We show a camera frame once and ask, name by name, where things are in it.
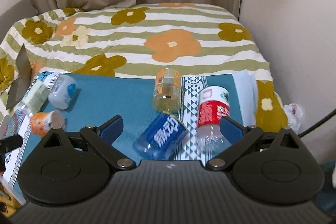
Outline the orange label small cup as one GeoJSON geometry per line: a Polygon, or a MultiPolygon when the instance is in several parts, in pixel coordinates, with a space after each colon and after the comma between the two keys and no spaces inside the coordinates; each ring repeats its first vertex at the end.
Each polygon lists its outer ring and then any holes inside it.
{"type": "Polygon", "coordinates": [[[66,129],[66,120],[59,110],[39,112],[30,118],[30,126],[33,134],[43,138],[53,128],[66,129]]]}

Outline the blue label cut bottle cup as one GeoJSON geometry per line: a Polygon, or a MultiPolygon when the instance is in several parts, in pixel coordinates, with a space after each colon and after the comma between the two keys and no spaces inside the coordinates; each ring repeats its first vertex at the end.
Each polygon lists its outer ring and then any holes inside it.
{"type": "Polygon", "coordinates": [[[169,160],[188,132],[178,118],[160,113],[135,140],[133,148],[146,160],[169,160]]]}

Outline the green white label cup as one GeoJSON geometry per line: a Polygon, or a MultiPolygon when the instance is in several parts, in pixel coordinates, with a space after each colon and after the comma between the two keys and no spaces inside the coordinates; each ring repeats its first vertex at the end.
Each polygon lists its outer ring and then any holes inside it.
{"type": "Polygon", "coordinates": [[[36,80],[23,96],[18,105],[18,110],[31,117],[40,112],[49,96],[49,90],[41,80],[36,80]]]}

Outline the white blue label cup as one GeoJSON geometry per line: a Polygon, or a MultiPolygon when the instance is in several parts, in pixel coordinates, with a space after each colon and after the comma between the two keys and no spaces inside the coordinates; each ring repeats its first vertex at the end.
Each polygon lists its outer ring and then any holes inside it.
{"type": "Polygon", "coordinates": [[[65,110],[70,106],[77,89],[76,81],[69,75],[59,74],[51,85],[49,103],[56,109],[65,110]]]}

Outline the patterned box under mat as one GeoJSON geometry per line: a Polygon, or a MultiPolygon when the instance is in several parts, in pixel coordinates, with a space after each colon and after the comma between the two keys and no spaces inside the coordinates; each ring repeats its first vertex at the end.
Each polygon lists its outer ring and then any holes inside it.
{"type": "Polygon", "coordinates": [[[6,190],[21,204],[26,203],[18,185],[18,172],[23,160],[23,154],[28,143],[31,127],[29,117],[21,110],[15,110],[12,116],[7,116],[4,137],[1,139],[1,183],[6,190]]]}

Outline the red label clear cut bottle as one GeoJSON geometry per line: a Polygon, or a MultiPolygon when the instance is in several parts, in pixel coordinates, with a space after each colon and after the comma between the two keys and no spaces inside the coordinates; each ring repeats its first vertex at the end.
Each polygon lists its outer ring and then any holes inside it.
{"type": "Polygon", "coordinates": [[[222,117],[230,115],[229,92],[221,86],[202,89],[198,96],[196,139],[203,153],[213,154],[224,142],[220,130],[222,117]]]}

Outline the white plastic bag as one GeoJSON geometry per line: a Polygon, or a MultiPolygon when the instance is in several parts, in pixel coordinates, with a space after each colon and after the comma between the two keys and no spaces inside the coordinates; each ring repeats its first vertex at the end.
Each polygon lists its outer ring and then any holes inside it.
{"type": "Polygon", "coordinates": [[[295,103],[290,103],[285,105],[283,109],[288,118],[288,127],[298,135],[303,119],[302,108],[295,103]]]}

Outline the teal patterned cloth mat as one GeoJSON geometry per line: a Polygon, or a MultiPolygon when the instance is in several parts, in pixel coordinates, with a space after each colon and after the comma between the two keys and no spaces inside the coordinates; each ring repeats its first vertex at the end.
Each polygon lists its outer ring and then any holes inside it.
{"type": "MultiPolygon", "coordinates": [[[[104,76],[73,75],[79,85],[72,106],[63,114],[68,132],[95,124],[100,125],[120,115],[123,132],[112,146],[139,163],[144,157],[133,148],[133,142],[157,116],[151,106],[153,79],[120,79],[104,76]]],[[[213,152],[198,149],[196,136],[198,94],[208,86],[222,86],[228,90],[230,118],[247,125],[253,123],[257,100],[257,85],[253,75],[241,71],[232,75],[190,76],[182,78],[181,109],[176,114],[188,134],[171,154],[176,161],[200,160],[206,162],[213,152]]]]}

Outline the grey metal triangular piece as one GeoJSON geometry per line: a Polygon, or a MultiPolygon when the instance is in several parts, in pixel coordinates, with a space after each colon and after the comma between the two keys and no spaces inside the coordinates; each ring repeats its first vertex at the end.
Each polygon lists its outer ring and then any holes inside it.
{"type": "Polygon", "coordinates": [[[15,64],[17,65],[19,77],[11,84],[6,110],[13,108],[22,100],[31,83],[32,67],[24,44],[18,53],[15,64]]]}

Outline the floral striped bed quilt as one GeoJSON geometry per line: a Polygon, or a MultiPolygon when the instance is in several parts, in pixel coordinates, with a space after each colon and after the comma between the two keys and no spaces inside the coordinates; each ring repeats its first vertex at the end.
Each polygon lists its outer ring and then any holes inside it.
{"type": "Polygon", "coordinates": [[[142,4],[85,12],[63,8],[24,16],[1,41],[1,115],[15,61],[25,47],[33,71],[153,78],[162,68],[181,75],[247,71],[257,82],[256,124],[276,132],[288,118],[275,93],[268,61],[251,33],[226,9],[189,3],[142,4]]]}

